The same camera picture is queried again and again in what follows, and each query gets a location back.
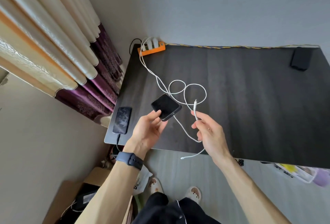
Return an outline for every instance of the blue watch strap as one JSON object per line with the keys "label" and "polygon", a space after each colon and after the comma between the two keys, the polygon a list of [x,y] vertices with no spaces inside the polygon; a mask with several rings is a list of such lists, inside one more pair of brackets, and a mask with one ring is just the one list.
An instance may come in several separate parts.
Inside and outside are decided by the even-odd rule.
{"label": "blue watch strap", "polygon": [[141,170],[143,166],[143,160],[137,157],[134,153],[119,152],[116,161],[124,162],[128,166],[133,166],[138,170]]}

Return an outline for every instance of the person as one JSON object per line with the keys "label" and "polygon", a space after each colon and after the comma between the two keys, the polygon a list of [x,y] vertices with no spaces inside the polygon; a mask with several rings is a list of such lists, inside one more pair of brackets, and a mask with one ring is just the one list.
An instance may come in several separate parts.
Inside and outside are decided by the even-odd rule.
{"label": "person", "polygon": [[[152,111],[139,119],[123,152],[134,153],[142,160],[145,158],[147,151],[155,145],[166,127],[167,122],[160,120],[160,113],[160,110]],[[194,122],[192,128],[199,130],[198,140],[202,141],[213,162],[225,175],[249,223],[289,224],[288,219],[230,155],[222,127],[207,114],[196,111],[196,116],[201,120]],[[117,161],[76,224],[121,224],[138,173],[139,169],[134,166]],[[197,187],[190,188],[186,198],[168,204],[168,199],[156,178],[152,178],[149,186],[153,194],[138,213],[134,224],[218,223],[207,216],[198,205],[201,193]]]}

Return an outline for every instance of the foot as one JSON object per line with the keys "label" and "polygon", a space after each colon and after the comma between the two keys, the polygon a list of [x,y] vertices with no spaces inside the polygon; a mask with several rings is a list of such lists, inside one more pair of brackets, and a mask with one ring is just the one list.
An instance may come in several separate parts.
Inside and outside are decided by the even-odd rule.
{"label": "foot", "polygon": [[202,194],[201,191],[197,188],[197,187],[190,187],[188,188],[185,197],[193,200],[194,202],[196,202],[199,205],[199,202],[201,201],[202,198]]}
{"label": "foot", "polygon": [[149,190],[150,193],[156,193],[156,192],[160,192],[160,193],[164,193],[162,186],[160,185],[159,180],[156,177],[152,177],[150,182],[149,182]]}

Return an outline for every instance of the curtain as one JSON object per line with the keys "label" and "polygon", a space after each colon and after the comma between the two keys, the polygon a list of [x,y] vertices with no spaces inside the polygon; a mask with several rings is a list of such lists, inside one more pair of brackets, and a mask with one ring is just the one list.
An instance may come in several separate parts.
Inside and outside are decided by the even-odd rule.
{"label": "curtain", "polygon": [[89,0],[0,0],[0,66],[106,127],[124,75]]}

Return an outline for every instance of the black table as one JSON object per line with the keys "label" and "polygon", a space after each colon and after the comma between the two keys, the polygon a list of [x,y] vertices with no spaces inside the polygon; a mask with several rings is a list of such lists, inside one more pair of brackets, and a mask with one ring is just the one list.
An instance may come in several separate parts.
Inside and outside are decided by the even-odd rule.
{"label": "black table", "polygon": [[[106,143],[116,143],[112,133],[119,107],[132,107],[124,145],[138,119],[163,92],[156,79],[142,66],[134,46],[122,88],[113,112]],[[207,99],[197,110],[209,114],[223,126],[231,154],[240,159],[330,168],[330,66],[321,49],[313,51],[305,72],[290,68],[294,48],[206,49],[166,46],[166,50],[144,57],[147,67],[168,86],[172,80],[205,87]],[[172,92],[182,83],[174,83]],[[188,103],[201,101],[199,86],[186,90]],[[176,96],[184,101],[183,94]],[[176,114],[188,133],[194,117],[187,106]],[[171,118],[156,149],[198,153],[201,143],[189,139]]]}

